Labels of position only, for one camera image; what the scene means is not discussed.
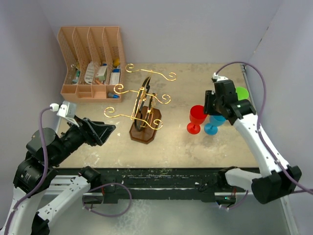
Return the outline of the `green plastic wine glass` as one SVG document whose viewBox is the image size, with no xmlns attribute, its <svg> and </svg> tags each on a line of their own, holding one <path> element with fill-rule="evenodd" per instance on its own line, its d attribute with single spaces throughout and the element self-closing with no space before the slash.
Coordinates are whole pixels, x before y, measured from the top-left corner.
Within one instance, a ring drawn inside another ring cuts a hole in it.
<svg viewBox="0 0 313 235">
<path fill-rule="evenodd" d="M 249 98 L 249 92 L 245 87 L 236 87 L 236 93 L 238 100 L 244 100 Z"/>
</svg>

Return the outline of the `red plastic wine glass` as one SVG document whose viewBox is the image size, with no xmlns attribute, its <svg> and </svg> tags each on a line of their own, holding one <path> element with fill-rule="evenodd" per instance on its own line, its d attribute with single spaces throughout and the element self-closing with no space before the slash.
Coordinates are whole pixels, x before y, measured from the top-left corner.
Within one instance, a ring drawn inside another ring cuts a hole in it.
<svg viewBox="0 0 313 235">
<path fill-rule="evenodd" d="M 201 124 L 205 121 L 207 114 L 204 113 L 204 107 L 202 105 L 195 105 L 190 109 L 189 120 L 187 124 L 187 132 L 192 135 L 196 135 L 201 130 Z"/>
</svg>

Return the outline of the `blue plastic wine glass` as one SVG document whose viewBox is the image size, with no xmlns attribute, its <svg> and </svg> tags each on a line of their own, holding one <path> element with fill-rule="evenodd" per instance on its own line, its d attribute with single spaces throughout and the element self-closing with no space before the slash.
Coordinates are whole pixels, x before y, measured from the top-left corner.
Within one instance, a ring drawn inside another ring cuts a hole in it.
<svg viewBox="0 0 313 235">
<path fill-rule="evenodd" d="M 204 126 L 204 131 L 208 135 L 215 135 L 218 132 L 218 127 L 225 123 L 226 119 L 223 116 L 209 117 L 209 122 Z"/>
</svg>

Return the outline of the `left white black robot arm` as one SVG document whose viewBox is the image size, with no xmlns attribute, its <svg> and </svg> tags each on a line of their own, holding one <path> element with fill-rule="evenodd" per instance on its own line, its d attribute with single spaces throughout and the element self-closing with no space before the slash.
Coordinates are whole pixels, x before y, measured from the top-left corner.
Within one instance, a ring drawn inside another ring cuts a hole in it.
<svg viewBox="0 0 313 235">
<path fill-rule="evenodd" d="M 60 136 L 51 128 L 40 128 L 27 144 L 26 157 L 16 171 L 10 213 L 2 235 L 47 235 L 50 229 L 85 190 L 95 192 L 101 185 L 100 173 L 84 167 L 55 199 L 39 208 L 39 203 L 57 176 L 56 169 L 81 145 L 102 146 L 115 125 L 75 117 L 77 124 Z"/>
</svg>

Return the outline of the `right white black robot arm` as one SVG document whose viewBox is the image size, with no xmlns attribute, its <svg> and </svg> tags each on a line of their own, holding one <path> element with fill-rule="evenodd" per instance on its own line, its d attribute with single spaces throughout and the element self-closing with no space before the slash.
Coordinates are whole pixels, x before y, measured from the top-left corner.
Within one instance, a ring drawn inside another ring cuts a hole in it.
<svg viewBox="0 0 313 235">
<path fill-rule="evenodd" d="M 279 154 L 267 134 L 260 138 L 262 127 L 251 102 L 239 100 L 234 83 L 226 77 L 213 79 L 214 90 L 205 92 L 204 113 L 222 116 L 241 134 L 252 152 L 259 173 L 232 166 L 219 172 L 218 188 L 230 191 L 234 186 L 253 193 L 261 204 L 274 201 L 294 192 L 302 172 Z"/>
</svg>

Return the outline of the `pink plastic desk organizer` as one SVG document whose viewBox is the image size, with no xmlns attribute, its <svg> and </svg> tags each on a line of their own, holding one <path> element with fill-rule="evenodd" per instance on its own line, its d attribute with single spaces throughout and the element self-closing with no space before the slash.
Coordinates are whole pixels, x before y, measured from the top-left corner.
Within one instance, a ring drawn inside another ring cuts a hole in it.
<svg viewBox="0 0 313 235">
<path fill-rule="evenodd" d="M 125 77 L 125 53 L 118 26 L 63 26 L 58 42 L 67 67 L 61 89 L 66 101 L 75 103 L 119 103 L 111 78 Z"/>
</svg>

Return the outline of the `black metal base frame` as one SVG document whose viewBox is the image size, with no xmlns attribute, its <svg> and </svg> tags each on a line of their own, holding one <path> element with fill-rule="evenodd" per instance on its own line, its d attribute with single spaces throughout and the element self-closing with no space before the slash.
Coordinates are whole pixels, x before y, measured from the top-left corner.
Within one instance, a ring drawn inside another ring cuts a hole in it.
<svg viewBox="0 0 313 235">
<path fill-rule="evenodd" d="M 95 203 L 134 200 L 200 200 L 232 203 L 245 190 L 218 183 L 220 168 L 97 168 L 103 190 L 85 193 Z"/>
</svg>

